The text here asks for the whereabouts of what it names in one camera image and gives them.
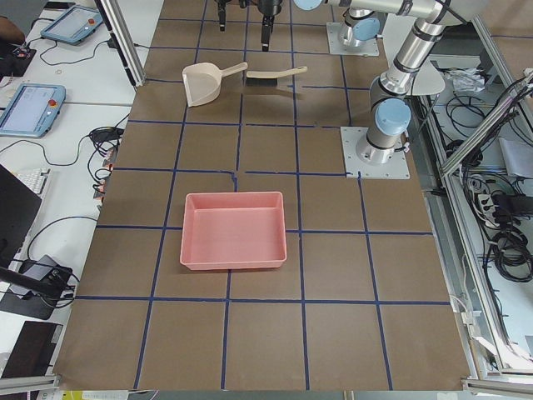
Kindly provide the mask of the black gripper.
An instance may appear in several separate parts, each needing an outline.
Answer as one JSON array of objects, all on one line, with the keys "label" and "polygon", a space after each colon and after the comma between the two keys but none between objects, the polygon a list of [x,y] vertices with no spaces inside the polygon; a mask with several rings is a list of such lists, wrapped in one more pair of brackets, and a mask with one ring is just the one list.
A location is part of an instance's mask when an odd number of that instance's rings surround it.
[{"label": "black gripper", "polygon": [[[227,0],[217,0],[217,16],[219,29],[226,31],[227,23]],[[270,48],[271,34],[274,26],[274,17],[282,10],[282,0],[257,0],[257,9],[263,15],[261,44],[262,51],[268,52]]]}]

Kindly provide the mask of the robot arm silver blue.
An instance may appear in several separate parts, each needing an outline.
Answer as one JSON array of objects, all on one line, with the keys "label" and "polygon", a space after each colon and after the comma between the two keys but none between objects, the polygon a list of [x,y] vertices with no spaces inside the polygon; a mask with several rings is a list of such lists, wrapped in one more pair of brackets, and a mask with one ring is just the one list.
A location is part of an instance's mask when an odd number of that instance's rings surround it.
[{"label": "robot arm silver blue", "polygon": [[[275,19],[282,11],[283,1],[238,1],[238,5],[240,8],[255,6],[262,15],[261,45],[262,51],[268,52]],[[346,7],[343,13],[344,23],[337,34],[337,40],[341,45],[356,48],[381,32],[381,20],[377,12],[354,7],[351,1],[341,1],[340,6]]]},{"label": "robot arm silver blue", "polygon": [[411,110],[404,97],[445,26],[462,22],[451,8],[450,1],[330,1],[330,5],[345,8],[341,42],[360,44],[374,38],[379,31],[377,13],[398,17],[411,16],[413,22],[392,65],[371,84],[373,122],[366,136],[356,145],[357,156],[365,163],[387,163],[395,152],[396,140],[407,130]]}]

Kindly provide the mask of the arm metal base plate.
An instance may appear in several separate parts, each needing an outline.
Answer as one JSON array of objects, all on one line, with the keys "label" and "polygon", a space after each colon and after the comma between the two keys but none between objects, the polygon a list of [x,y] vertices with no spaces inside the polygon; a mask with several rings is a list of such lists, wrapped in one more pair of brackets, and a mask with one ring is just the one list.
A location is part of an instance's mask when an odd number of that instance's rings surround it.
[{"label": "arm metal base plate", "polygon": [[371,18],[369,22],[356,22],[352,27],[345,22],[328,22],[326,33],[329,53],[377,57],[379,49],[376,36],[380,27],[380,23],[375,18]]},{"label": "arm metal base plate", "polygon": [[361,179],[406,180],[410,178],[406,154],[399,137],[389,149],[378,149],[367,141],[367,127],[341,127],[341,145],[346,176]]}]

